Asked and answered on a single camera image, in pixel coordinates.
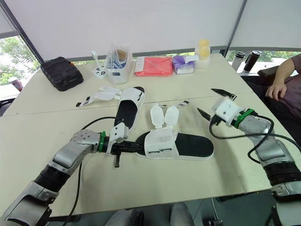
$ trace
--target green ring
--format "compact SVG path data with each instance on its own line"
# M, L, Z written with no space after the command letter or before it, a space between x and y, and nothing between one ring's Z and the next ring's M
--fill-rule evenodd
M103 131L100 135L100 141L99 141L99 146L98 146L98 152L102 152L103 150L103 143L104 143L104 138L105 138L105 131Z
M244 120L245 117L247 117L248 115L251 115L253 112L255 112L255 110L249 109L245 113L238 116L236 122L234 123L234 127L238 129L238 126L241 123L241 121Z

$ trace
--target bottle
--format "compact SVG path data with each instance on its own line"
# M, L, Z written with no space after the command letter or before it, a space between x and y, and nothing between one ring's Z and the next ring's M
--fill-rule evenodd
M237 69L239 68L239 66L241 65L241 63L243 62L244 58L245 58L246 54L243 52L236 52L233 62L232 62L232 67L235 71L237 71Z
M199 55L199 60L195 61L195 68L204 69L210 63L210 42L207 39L201 39L195 48L195 55Z
M248 58L246 59L246 64L243 71L249 73L260 56L261 56L260 51L253 50L248 56Z

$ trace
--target purple tissue box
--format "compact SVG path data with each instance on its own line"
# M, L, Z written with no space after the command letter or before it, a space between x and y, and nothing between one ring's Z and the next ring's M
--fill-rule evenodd
M177 74L189 74L194 71L194 61L198 56L174 56L173 65Z

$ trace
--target black case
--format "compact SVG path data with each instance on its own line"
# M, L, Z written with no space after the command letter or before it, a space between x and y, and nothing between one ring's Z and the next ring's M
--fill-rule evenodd
M59 91L66 91L84 81L74 64L61 56L43 63L41 70Z

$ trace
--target black insole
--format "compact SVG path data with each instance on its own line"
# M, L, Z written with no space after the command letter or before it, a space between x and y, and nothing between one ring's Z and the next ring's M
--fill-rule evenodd
M137 138L136 143L144 146L144 140L149 132L142 134ZM195 156L195 157L209 157L212 155L214 147L212 142L206 137L200 137L190 134L178 133L175 145L180 156ZM144 150L137 152L145 155Z
M142 87L134 87L144 93L144 89ZM130 129L134 122L137 115L138 109L136 104L131 100L122 100L119 104L117 115L114 122L114 126L118 125L122 121L124 124Z

